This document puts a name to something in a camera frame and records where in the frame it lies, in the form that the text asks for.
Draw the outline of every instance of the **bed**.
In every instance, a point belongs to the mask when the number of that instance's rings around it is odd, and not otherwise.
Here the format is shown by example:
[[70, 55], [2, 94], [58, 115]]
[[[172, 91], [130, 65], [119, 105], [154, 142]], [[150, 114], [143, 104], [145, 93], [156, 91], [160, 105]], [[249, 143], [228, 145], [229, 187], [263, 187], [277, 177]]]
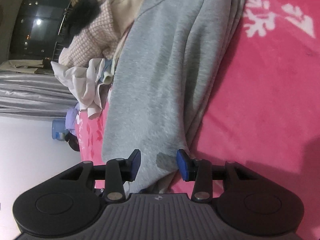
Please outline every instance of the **bed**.
[[[221, 62], [191, 152], [234, 160], [296, 193], [305, 205], [297, 233], [320, 238], [320, 0], [246, 0]], [[101, 160], [108, 104], [80, 113], [82, 160]], [[214, 195], [222, 192], [215, 182]], [[177, 174], [170, 190], [192, 192]]]

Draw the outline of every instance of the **white floral pattern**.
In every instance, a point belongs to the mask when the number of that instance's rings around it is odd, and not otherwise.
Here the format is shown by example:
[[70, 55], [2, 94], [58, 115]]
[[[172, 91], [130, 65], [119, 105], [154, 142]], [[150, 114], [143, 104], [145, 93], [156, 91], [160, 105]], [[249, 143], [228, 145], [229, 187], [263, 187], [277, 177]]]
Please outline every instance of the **white floral pattern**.
[[269, 0], [247, 0], [242, 17], [247, 18], [249, 22], [245, 22], [243, 27], [248, 38], [253, 37], [256, 33], [260, 37], [267, 35], [267, 31], [276, 28], [276, 17], [284, 17], [285, 20], [295, 25], [312, 38], [316, 38], [313, 19], [305, 15], [299, 6], [285, 4], [281, 7], [282, 11], [289, 15], [276, 14], [270, 11]]
[[297, 26], [305, 33], [315, 38], [315, 32], [313, 29], [313, 20], [310, 16], [304, 15], [299, 6], [293, 7], [290, 3], [283, 5], [282, 10], [290, 16], [285, 17], [285, 19], [291, 22], [293, 25]]

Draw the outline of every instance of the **logo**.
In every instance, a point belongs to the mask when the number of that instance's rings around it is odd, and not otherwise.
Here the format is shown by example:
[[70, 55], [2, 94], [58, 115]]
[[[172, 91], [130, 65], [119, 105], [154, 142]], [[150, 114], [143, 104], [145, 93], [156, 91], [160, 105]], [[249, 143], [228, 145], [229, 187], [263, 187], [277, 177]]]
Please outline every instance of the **logo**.
[[163, 199], [163, 197], [161, 197], [160, 195], [155, 197], [155, 200], [162, 200], [162, 199]]

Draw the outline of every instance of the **gray sweatpants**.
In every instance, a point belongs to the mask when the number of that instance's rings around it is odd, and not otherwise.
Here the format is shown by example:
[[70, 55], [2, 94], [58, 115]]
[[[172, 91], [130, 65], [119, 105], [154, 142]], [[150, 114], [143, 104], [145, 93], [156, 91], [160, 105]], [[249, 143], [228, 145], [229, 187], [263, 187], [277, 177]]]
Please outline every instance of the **gray sweatpants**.
[[188, 152], [243, 5], [144, 0], [119, 59], [102, 146], [105, 162], [141, 150], [130, 193], [176, 171], [177, 150]]

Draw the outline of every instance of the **metal screw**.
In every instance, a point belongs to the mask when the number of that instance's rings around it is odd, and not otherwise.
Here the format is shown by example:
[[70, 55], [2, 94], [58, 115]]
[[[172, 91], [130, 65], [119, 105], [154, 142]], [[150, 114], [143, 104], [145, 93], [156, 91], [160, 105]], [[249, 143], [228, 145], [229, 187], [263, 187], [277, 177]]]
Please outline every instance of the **metal screw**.
[[111, 192], [107, 195], [107, 198], [110, 200], [119, 200], [122, 198], [122, 194], [120, 192]]
[[210, 194], [208, 192], [200, 191], [195, 193], [195, 198], [197, 200], [205, 200], [205, 199], [208, 199], [209, 197], [210, 197]]

